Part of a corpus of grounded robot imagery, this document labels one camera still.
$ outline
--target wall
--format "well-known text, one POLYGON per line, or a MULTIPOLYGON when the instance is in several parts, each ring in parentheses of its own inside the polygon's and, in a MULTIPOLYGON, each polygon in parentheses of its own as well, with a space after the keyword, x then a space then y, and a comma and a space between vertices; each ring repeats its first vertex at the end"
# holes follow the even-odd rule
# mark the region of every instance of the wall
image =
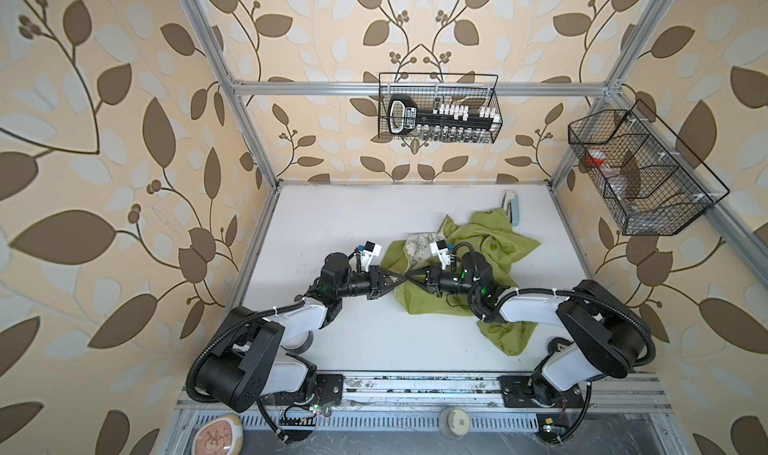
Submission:
POLYGON ((492 145, 404 143, 391 136, 376 135, 377 102, 363 98, 255 96, 248 106, 275 173, 284 180, 514 182, 549 179, 566 149, 566 125, 586 114, 585 99, 502 97, 499 102, 504 125, 492 145))
POLYGON ((598 82, 648 0, 201 2, 242 80, 475 71, 512 82, 598 82))
MULTIPOLYGON (((625 89, 714 167, 733 190, 724 203, 768 241, 765 2, 677 0, 625 89)), ((600 283, 651 326, 650 368, 693 450, 768 452, 768 291, 706 219, 673 237, 619 236, 581 170, 558 195, 600 283)))
POLYGON ((0 21, 0 452, 149 453, 266 187, 176 0, 0 21))

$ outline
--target pink clock face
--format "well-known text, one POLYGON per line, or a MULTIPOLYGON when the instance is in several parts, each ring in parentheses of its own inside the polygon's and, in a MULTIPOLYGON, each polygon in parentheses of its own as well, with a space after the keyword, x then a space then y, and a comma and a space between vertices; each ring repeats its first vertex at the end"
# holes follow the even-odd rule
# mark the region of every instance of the pink clock face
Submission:
POLYGON ((232 427, 225 421, 208 425, 194 442, 195 455, 226 455, 232 448, 232 427))

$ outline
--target green cloth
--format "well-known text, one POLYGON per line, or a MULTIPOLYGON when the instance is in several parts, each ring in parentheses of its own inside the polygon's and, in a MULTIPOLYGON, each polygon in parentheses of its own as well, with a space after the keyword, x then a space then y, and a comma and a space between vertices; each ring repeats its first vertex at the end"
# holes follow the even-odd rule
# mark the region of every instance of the green cloth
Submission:
MULTIPOLYGON (((522 259, 541 245, 537 240, 513 233, 512 224, 502 209, 475 212, 465 226, 457 226, 451 217, 446 216, 440 227, 440 232, 446 237, 446 242, 449 245, 457 245, 462 241, 470 243, 476 251, 480 251, 485 256, 493 268, 494 280, 501 285, 510 287, 517 286, 512 277, 509 276, 512 263, 522 259)), ((405 273, 413 268, 438 263, 437 258, 430 258, 415 267, 408 267, 404 246, 404 240, 394 241, 387 249, 381 267, 405 273)), ((458 249, 458 254, 463 255, 465 251, 467 251, 466 247, 462 247, 458 249)), ((406 282, 397 288, 395 299, 411 315, 473 316, 463 297, 437 298, 411 282, 406 282)), ((536 324, 525 321, 503 324, 478 322, 480 332, 507 355, 518 355, 523 351, 535 326, 536 324)))

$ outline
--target red object in basket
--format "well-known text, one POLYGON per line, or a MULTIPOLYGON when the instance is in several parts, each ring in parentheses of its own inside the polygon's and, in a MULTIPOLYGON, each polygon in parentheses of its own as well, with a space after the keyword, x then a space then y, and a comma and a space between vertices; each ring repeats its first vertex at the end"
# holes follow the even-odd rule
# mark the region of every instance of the red object in basket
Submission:
POLYGON ((608 156, 602 150, 590 149, 584 157, 584 164, 588 168, 599 167, 603 165, 608 156))

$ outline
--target wire basket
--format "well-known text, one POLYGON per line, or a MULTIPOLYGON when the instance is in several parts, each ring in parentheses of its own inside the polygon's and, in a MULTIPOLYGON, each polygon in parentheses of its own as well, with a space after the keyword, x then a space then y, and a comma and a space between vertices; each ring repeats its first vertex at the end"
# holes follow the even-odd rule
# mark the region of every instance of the wire basket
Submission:
POLYGON ((497 81, 489 74, 380 73, 379 140, 494 143, 504 124, 497 81))
POLYGON ((623 235, 675 235, 730 190, 696 153, 647 105, 602 110, 568 125, 568 143, 623 235), (650 121, 674 135, 667 149, 650 131, 650 121), (711 181, 705 189, 698 176, 711 181))

